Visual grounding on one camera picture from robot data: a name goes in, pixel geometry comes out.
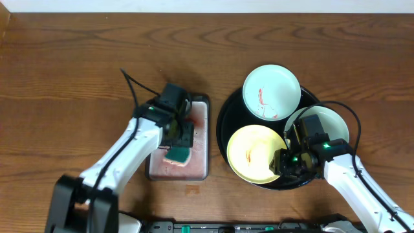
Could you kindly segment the green yellow sponge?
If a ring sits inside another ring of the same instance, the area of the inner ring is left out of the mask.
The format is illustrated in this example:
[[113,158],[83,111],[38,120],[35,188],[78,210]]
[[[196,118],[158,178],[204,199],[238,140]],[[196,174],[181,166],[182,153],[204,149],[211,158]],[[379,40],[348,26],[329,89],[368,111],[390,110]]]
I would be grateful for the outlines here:
[[190,148],[171,147],[164,156],[164,161],[177,166],[185,166],[191,157]]

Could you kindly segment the yellow plate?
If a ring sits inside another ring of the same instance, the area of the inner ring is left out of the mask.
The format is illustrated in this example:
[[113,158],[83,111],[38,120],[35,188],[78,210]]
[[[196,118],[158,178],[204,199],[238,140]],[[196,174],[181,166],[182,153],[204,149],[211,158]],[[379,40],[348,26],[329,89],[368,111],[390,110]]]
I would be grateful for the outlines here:
[[273,129],[249,125],[230,137],[226,154],[230,167],[240,178],[254,184],[266,184],[279,178],[269,166],[274,153],[286,147]]

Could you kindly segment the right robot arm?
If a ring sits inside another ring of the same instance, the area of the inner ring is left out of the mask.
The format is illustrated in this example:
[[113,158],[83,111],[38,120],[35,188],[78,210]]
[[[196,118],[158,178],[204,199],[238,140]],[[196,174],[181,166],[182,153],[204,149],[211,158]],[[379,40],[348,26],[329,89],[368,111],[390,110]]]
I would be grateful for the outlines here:
[[347,201],[368,232],[413,232],[413,216],[375,182],[343,139],[278,149],[269,170],[280,177],[320,175]]

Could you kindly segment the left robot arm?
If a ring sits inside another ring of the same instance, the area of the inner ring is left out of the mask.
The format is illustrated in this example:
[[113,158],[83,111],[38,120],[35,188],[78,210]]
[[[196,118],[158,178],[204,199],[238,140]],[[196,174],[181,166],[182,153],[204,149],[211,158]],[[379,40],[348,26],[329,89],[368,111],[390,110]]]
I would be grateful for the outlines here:
[[190,148],[191,103],[142,104],[115,144],[79,177],[56,182],[46,232],[140,232],[141,222],[119,211],[119,197],[143,161],[161,146]]

